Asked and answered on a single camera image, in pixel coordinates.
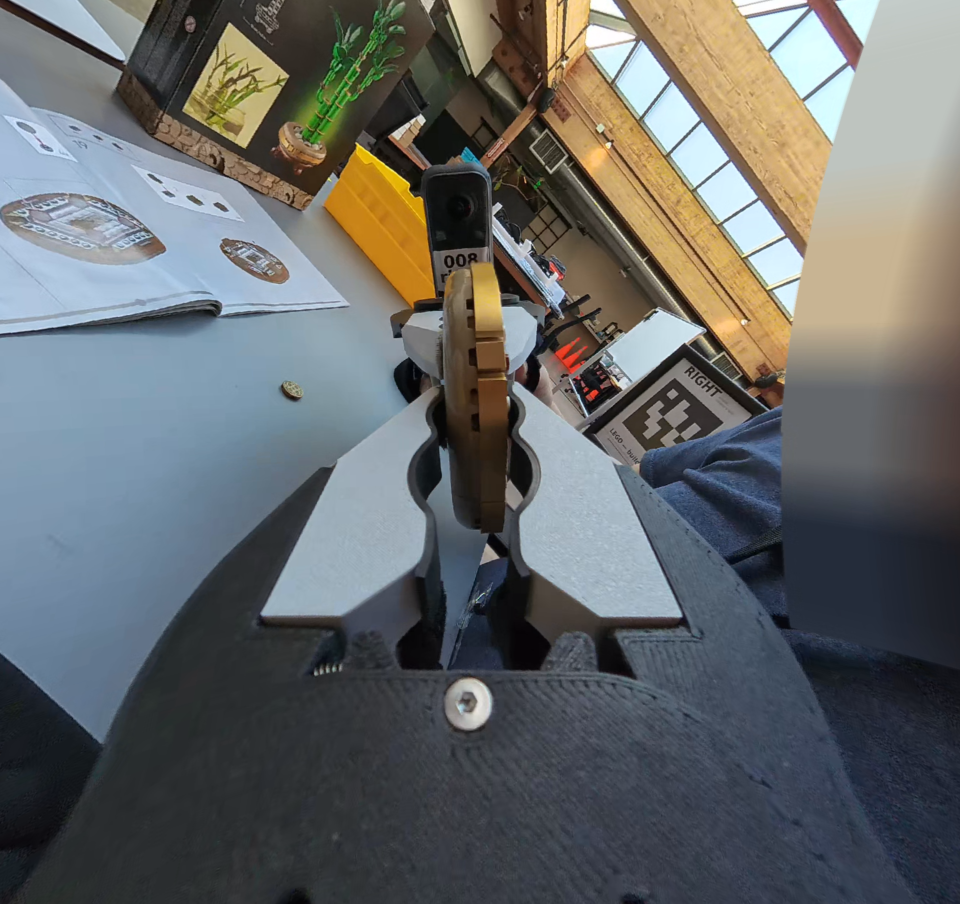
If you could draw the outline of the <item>wall air vent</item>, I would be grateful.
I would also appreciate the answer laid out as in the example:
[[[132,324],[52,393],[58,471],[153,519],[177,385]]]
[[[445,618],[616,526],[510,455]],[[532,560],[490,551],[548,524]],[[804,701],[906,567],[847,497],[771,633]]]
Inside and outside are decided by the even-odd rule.
[[[570,159],[570,154],[548,129],[534,137],[529,143],[529,150],[543,170],[550,175],[566,166]]]

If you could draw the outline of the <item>lego instruction booklet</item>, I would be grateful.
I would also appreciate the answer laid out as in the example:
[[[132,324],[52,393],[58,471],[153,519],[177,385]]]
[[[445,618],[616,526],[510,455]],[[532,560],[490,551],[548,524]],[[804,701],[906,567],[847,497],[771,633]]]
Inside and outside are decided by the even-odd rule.
[[[348,305],[242,185],[5,83],[1,105],[2,334]]]

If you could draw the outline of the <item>framed printed tag sign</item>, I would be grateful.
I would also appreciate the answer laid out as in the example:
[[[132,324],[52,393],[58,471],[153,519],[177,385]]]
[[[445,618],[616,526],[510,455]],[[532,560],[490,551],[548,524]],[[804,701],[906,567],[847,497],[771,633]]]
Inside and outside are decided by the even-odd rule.
[[[684,344],[604,406],[582,434],[620,463],[633,466],[649,451],[729,430],[766,410]]]

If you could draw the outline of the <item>black lego set box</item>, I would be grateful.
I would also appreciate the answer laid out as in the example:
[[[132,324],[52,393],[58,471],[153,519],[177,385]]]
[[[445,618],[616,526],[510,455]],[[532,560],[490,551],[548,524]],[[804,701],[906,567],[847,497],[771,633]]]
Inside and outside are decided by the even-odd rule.
[[[118,93],[158,141],[302,211],[434,34],[422,0],[156,0]]]

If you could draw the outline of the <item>round gold lego base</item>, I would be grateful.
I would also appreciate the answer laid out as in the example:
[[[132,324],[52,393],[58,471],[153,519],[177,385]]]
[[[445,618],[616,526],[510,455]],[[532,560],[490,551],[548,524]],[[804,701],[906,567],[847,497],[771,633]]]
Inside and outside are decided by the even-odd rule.
[[[506,331],[495,266],[479,262],[446,281],[441,329],[450,488],[465,527],[502,531],[510,457]]]

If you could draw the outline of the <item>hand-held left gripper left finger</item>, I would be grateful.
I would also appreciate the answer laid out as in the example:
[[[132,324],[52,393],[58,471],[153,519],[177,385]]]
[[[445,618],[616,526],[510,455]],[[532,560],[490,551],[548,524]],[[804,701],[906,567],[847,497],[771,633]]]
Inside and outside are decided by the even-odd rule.
[[[260,613],[271,625],[403,636],[438,569],[428,499],[440,483],[433,387],[333,467]]]

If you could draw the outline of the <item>white board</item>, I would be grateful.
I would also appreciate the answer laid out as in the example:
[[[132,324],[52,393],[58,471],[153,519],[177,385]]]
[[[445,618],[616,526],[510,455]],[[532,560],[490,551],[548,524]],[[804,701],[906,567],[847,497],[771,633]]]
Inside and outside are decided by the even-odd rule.
[[[705,328],[666,310],[652,310],[607,348],[599,364],[616,384],[625,388],[639,381],[681,345],[698,339]]]

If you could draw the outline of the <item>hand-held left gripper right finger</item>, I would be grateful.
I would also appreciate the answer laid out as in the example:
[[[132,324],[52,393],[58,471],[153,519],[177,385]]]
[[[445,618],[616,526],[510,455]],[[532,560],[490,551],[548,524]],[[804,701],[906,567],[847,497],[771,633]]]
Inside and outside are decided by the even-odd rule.
[[[511,396],[509,548],[525,621],[540,634],[679,625],[621,468],[524,388]]]

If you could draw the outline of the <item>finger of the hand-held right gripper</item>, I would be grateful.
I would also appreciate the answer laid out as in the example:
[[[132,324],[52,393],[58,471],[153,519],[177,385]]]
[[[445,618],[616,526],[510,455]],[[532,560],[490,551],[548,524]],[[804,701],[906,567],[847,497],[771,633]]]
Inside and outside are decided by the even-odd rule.
[[[522,305],[508,305],[501,309],[505,332],[507,379],[513,381],[534,352],[539,333],[539,322]]]
[[[403,325],[405,354],[428,378],[445,376],[444,321],[443,304],[418,304]]]

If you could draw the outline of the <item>yellow plastic bin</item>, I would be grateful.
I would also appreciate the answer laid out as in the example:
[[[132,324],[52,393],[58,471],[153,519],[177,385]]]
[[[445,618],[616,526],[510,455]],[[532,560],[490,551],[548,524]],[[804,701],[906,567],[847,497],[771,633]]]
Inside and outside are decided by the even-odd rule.
[[[407,304],[436,296],[424,202],[361,145],[324,208]]]

